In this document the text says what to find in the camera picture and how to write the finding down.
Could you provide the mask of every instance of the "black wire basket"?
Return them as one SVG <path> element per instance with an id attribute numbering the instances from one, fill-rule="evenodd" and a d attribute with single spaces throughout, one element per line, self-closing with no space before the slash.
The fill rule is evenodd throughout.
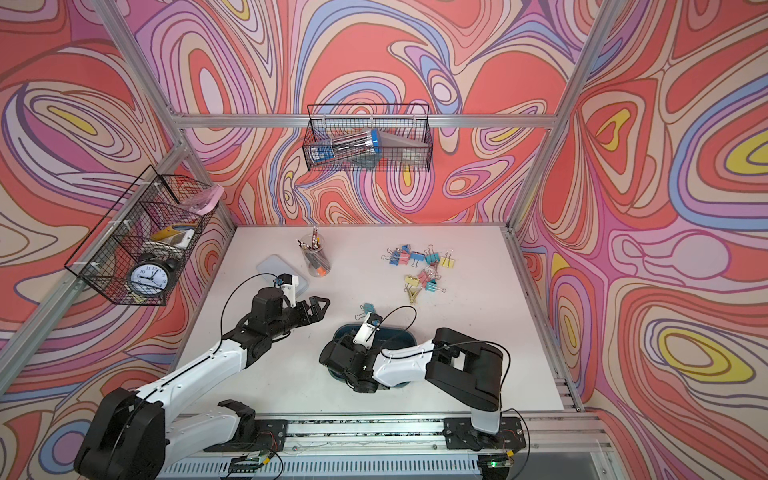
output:
<path id="1" fill-rule="evenodd" d="M 115 305 L 165 306 L 200 235 L 216 212 L 214 208 L 208 214 L 198 215 L 178 205 L 209 187 L 184 175 L 159 175 L 152 166 L 147 167 L 78 245 L 67 259 L 65 268 Z M 87 261 L 73 262 L 75 255 L 93 240 L 91 236 L 101 231 L 104 221 L 116 213 L 118 206 L 126 203 L 130 194 L 139 197 L 124 217 L 107 222 L 108 236 L 93 256 Z M 161 230 L 179 224 L 194 230 L 185 248 L 151 238 Z M 146 286 L 129 280 L 133 267 L 144 259 L 173 266 L 173 274 L 162 290 L 147 290 Z"/>
<path id="2" fill-rule="evenodd" d="M 429 171 L 429 105 L 310 104 L 302 149 L 308 170 Z"/>

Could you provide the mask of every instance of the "psychedelic wall pattern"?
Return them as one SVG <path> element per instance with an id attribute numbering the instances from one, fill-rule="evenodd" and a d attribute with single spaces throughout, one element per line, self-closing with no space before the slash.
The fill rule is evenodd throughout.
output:
<path id="1" fill-rule="evenodd" d="M 496 113 L 529 101 L 552 113 L 599 9 L 589 0 L 124 0 L 120 7 L 175 111 L 201 114 L 415 100 L 442 114 Z"/>
<path id="2" fill-rule="evenodd" d="M 516 226 L 632 478 L 768 478 L 768 5 L 632 0 Z"/>
<path id="3" fill-rule="evenodd" d="M 306 113 L 425 102 L 553 113 L 592 2 L 130 0 L 124 17 L 173 109 Z M 188 131 L 239 224 L 503 222 L 542 132 L 441 128 L 433 172 L 309 174 L 300 129 Z"/>
<path id="4" fill-rule="evenodd" d="M 2 344 L 122 190 L 170 149 L 86 3 L 0 5 Z M 2 480 L 78 477 L 71 463 L 101 397 L 165 374 L 229 239 L 214 217 L 164 308 L 80 295 L 0 398 Z"/>
<path id="5" fill-rule="evenodd" d="M 187 131 L 239 225 L 474 223 L 509 218 L 543 129 L 460 128 L 429 172 L 308 172 L 302 129 Z"/>

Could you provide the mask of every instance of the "binder clip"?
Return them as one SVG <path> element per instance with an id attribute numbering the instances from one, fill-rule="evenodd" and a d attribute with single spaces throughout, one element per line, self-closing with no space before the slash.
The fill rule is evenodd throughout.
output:
<path id="1" fill-rule="evenodd" d="M 424 260 L 424 253 L 411 252 L 411 266 L 419 266 L 419 261 Z"/>
<path id="2" fill-rule="evenodd" d="M 406 265 L 408 263 L 408 260 L 411 259 L 411 253 L 408 251 L 403 250 L 400 252 L 400 265 Z"/>
<path id="3" fill-rule="evenodd" d="M 435 252 L 435 250 L 432 248 L 432 245 L 429 245 L 427 246 L 426 257 L 424 258 L 424 260 L 429 265 L 432 265 L 433 263 L 437 263 L 440 261 L 440 254 Z"/>
<path id="4" fill-rule="evenodd" d="M 453 268 L 453 259 L 451 258 L 450 252 L 446 252 L 445 255 L 442 256 L 440 259 L 440 265 L 444 266 L 445 268 Z"/>
<path id="5" fill-rule="evenodd" d="M 416 303 L 416 297 L 419 295 L 419 292 L 422 291 L 422 288 L 420 286 L 410 286 L 406 285 L 406 288 L 404 289 L 406 293 L 408 293 L 408 301 L 411 305 Z"/>
<path id="6" fill-rule="evenodd" d="M 406 275 L 406 286 L 422 286 L 422 283 L 417 277 Z"/>
<path id="7" fill-rule="evenodd" d="M 445 293 L 447 291 L 444 288 L 438 288 L 436 280 L 430 280 L 429 282 L 427 282 L 427 286 L 424 287 L 424 288 L 428 292 L 443 292 L 443 293 Z"/>
<path id="8" fill-rule="evenodd" d="M 429 282 L 429 276 L 422 270 L 419 272 L 419 283 L 421 283 L 422 286 L 427 286 L 427 282 Z"/>
<path id="9" fill-rule="evenodd" d="M 387 262 L 389 262 L 390 265 L 399 265 L 400 264 L 400 252 L 398 250 L 395 250 L 393 252 L 389 248 L 386 249 L 386 251 L 389 254 L 389 257 L 387 257 L 386 255 L 382 255 L 382 260 L 386 260 Z"/>
<path id="10" fill-rule="evenodd" d="M 366 315 L 368 315 L 369 313 L 376 313 L 376 309 L 373 308 L 372 303 L 364 303 L 363 305 L 360 306 L 360 309 L 362 310 L 362 313 L 358 313 L 357 315 L 355 315 L 355 320 L 362 320 L 366 318 Z"/>

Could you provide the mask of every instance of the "clear pencil cup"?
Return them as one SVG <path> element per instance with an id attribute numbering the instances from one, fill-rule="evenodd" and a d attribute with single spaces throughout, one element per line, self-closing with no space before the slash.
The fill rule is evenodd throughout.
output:
<path id="1" fill-rule="evenodd" d="M 328 261 L 325 251 L 325 240 L 322 235 L 317 236 L 318 245 L 316 248 L 312 247 L 312 234 L 308 233 L 301 237 L 301 241 L 305 245 L 309 245 L 310 248 L 301 248 L 301 253 L 304 254 L 304 261 L 306 262 L 306 268 L 310 271 L 312 276 L 325 276 L 331 271 L 331 262 Z"/>

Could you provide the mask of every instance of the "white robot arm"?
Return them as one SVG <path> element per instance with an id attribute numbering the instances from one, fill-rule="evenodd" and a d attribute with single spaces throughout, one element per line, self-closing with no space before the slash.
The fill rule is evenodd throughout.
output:
<path id="1" fill-rule="evenodd" d="M 176 418 L 205 392 L 256 362 L 273 339 L 323 319 L 330 301 L 311 296 L 309 303 L 297 302 L 297 284 L 296 276 L 278 276 L 275 286 L 259 290 L 250 313 L 207 352 L 134 392 L 118 388 L 107 394 L 75 456 L 74 470 L 91 480 L 152 480 L 164 466 L 248 435 L 253 428 L 243 417 L 248 408 L 232 400 L 188 419 Z"/>
<path id="2" fill-rule="evenodd" d="M 342 376 L 356 392 L 374 393 L 404 382 L 426 380 L 470 408 L 472 426 L 498 433 L 501 418 L 502 351 L 449 328 L 421 345 L 399 350 L 372 349 L 382 322 L 375 313 L 353 336 L 325 346 L 319 361 Z"/>

